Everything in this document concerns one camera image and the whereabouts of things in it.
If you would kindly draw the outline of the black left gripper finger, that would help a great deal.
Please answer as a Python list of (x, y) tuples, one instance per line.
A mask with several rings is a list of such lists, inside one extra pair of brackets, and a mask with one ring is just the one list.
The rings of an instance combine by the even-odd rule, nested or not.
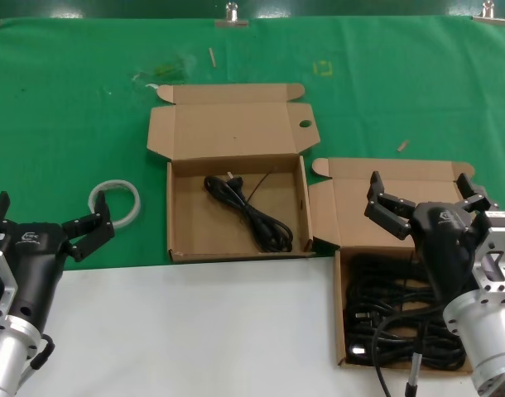
[(6, 219), (10, 207), (10, 198), (6, 191), (0, 193), (0, 233), (14, 235), (17, 232), (17, 224)]
[(76, 262), (81, 262), (110, 241), (114, 229), (104, 192), (98, 192), (93, 213), (63, 223), (62, 229), (67, 236), (65, 252)]

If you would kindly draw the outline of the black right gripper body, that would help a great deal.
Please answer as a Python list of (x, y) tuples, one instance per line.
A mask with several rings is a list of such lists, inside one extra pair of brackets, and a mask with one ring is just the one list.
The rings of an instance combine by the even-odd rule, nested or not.
[(415, 207), (411, 236), (439, 306), (477, 288), (472, 267), (479, 233), (472, 213), (486, 210), (487, 201), (425, 202)]

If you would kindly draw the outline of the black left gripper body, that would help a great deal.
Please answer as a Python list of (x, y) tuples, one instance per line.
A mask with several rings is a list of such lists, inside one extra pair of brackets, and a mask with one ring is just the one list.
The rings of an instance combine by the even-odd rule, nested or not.
[(49, 222), (5, 222), (1, 232), (8, 238), (4, 255), (17, 282), (9, 314), (42, 332), (64, 270), (68, 238), (61, 225)]

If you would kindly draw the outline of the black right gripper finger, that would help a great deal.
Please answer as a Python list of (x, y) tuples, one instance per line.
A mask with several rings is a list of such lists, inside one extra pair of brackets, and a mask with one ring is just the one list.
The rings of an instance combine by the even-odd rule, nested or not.
[(464, 211), (471, 213), (499, 210), (498, 204), (488, 196), (485, 188), (473, 183), (467, 174), (461, 173), (455, 183), (462, 196), (456, 205)]
[(410, 220), (416, 204), (387, 194), (377, 171), (371, 175), (367, 200), (364, 211), (367, 218), (399, 240), (405, 240), (411, 234)]

